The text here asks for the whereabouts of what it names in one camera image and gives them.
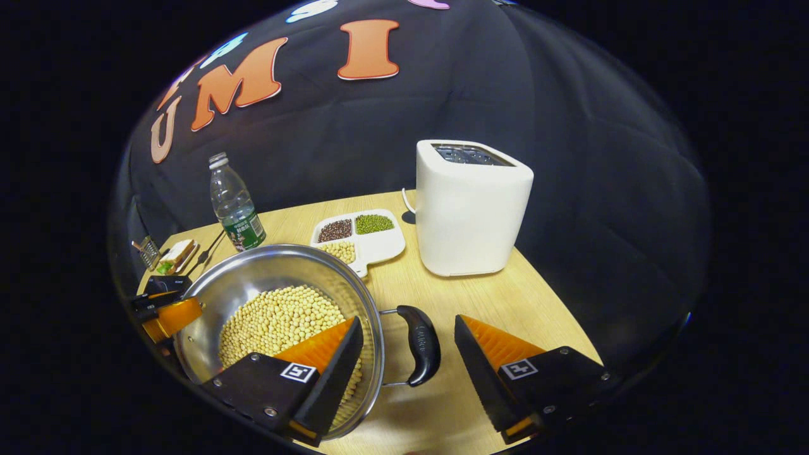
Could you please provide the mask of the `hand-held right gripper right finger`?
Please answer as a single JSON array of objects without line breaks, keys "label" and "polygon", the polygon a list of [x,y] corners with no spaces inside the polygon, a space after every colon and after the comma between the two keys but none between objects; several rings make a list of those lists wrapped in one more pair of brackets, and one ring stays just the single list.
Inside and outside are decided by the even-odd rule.
[{"label": "hand-held right gripper right finger", "polygon": [[543,349],[473,317],[454,319],[454,342],[506,444],[586,415],[614,391],[613,372],[577,349]]}]

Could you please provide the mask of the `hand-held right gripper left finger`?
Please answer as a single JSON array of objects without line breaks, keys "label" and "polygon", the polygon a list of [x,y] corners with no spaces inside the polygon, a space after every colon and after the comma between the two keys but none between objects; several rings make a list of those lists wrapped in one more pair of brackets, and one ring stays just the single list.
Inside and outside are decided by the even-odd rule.
[{"label": "hand-held right gripper left finger", "polygon": [[363,346],[358,317],[275,356],[252,352],[202,385],[263,430],[317,447],[329,432]]}]

